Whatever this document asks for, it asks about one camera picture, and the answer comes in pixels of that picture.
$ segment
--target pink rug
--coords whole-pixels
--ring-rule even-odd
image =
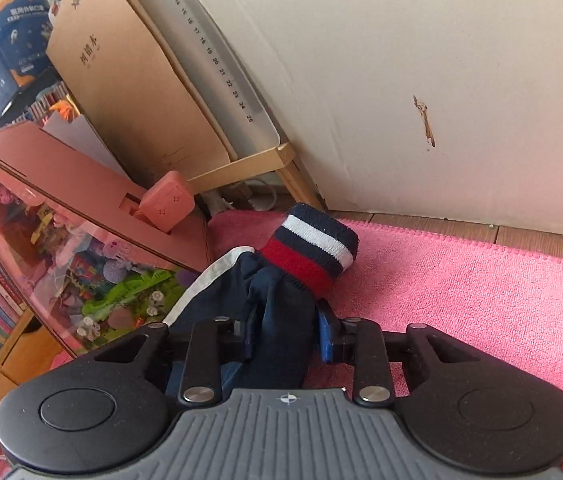
[[[283,218],[220,214],[210,222],[216,256],[237,246],[260,248]],[[367,317],[396,332],[425,322],[563,389],[563,260],[378,224],[345,224],[359,235],[359,255],[328,298],[339,317]],[[307,385],[348,385],[350,377],[346,366],[317,367]]]

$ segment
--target white stripe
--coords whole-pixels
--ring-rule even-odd
[[[312,225],[306,223],[301,218],[289,215],[282,225],[297,236],[336,258],[343,267],[343,270],[346,270],[348,267],[353,265],[354,258],[351,251],[348,250],[348,247],[336,238],[333,238],[326,233],[322,233],[319,229],[315,229]]]
[[[255,249],[252,247],[235,247],[216,262],[210,264],[210,267],[207,267],[207,269],[200,274],[199,278],[193,282],[193,285],[186,289],[181,298],[179,298],[179,301],[175,303],[172,310],[164,317],[164,323],[172,325],[197,294],[212,285],[212,282],[224,272],[233,268],[241,254],[254,252]]]

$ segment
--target ruler numbers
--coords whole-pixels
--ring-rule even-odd
[[[244,111],[244,116],[249,123],[253,122],[253,114],[250,112],[248,104],[241,99],[240,89],[236,88],[236,82],[232,79],[230,72],[223,66],[221,57],[218,57],[215,53],[215,47],[210,43],[210,41],[205,37],[204,30],[199,23],[190,13],[190,10],[186,8],[186,4],[183,0],[174,0],[177,7],[180,9],[181,15],[186,19],[186,22],[191,27],[191,30],[197,37],[197,40],[206,48],[206,54],[210,62],[215,65],[216,70],[220,75],[226,76],[225,84],[229,91],[235,99],[236,104]]]

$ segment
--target ruler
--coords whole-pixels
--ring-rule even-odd
[[[239,157],[279,145],[273,121],[199,0],[139,1]]]

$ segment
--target round black pad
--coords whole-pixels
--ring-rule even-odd
[[[485,430],[514,430],[526,424],[534,409],[522,394],[507,388],[481,388],[464,395],[459,412]]]
[[[502,362],[444,365],[399,411],[424,449],[470,472],[516,475],[563,463],[563,392]]]
[[[42,420],[62,431],[90,430],[115,410],[113,397],[100,390],[73,388],[52,394],[42,405]]]
[[[22,384],[0,402],[5,454],[55,475],[102,472],[141,456],[171,416],[162,392],[135,371],[80,358]]]

